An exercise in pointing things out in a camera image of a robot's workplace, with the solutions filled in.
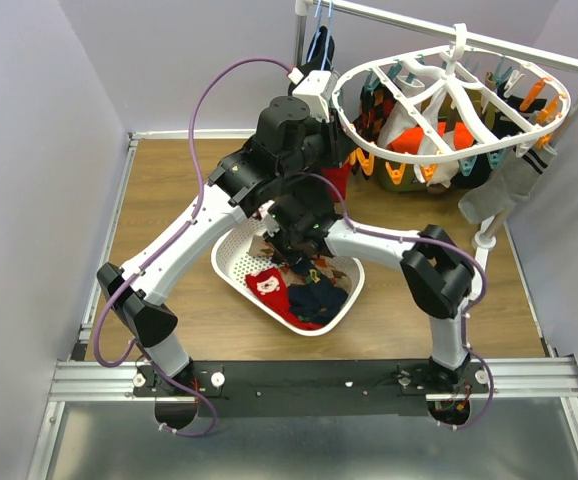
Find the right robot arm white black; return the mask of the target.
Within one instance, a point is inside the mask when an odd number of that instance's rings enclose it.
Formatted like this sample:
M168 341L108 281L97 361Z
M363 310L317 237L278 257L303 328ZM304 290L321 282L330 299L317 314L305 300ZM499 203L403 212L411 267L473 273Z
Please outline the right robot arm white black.
M428 376L449 392L465 380L470 354L465 314L475 267L439 226L400 231L354 223L330 208L315 213L290 197L262 214L265 239L290 265L316 256L368 260L401 273L417 307L430 321Z

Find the navy santa sock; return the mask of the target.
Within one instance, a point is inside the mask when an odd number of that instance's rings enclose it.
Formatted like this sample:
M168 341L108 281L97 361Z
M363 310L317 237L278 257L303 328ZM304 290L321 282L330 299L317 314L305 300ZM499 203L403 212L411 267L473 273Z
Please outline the navy santa sock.
M301 259L293 265L281 266L279 270L288 285L318 284L329 280L310 259Z

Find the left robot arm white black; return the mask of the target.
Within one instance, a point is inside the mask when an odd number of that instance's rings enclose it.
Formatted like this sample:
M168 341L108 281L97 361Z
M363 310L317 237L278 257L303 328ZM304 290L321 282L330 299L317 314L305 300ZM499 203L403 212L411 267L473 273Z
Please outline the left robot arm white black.
M141 253L121 266L105 263L97 280L134 343L158 367L156 382L170 395L191 380L191 358L175 335L178 319L165 302L180 278L225 233L271 203L269 228L280 258L297 263L327 255L328 231L338 220L331 190L317 179L354 150L350 126L331 107L312 109L305 97L272 99L255 133L201 178L189 207Z

